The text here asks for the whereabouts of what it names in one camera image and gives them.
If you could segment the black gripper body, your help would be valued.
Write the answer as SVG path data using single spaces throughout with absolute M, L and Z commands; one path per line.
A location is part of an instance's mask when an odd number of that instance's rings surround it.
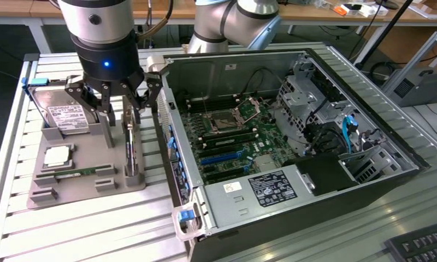
M 70 35 L 83 71 L 83 82 L 89 87 L 110 87 L 122 84 L 138 87 L 143 71 L 138 62 L 137 38 L 134 31 L 113 43 L 94 44 Z

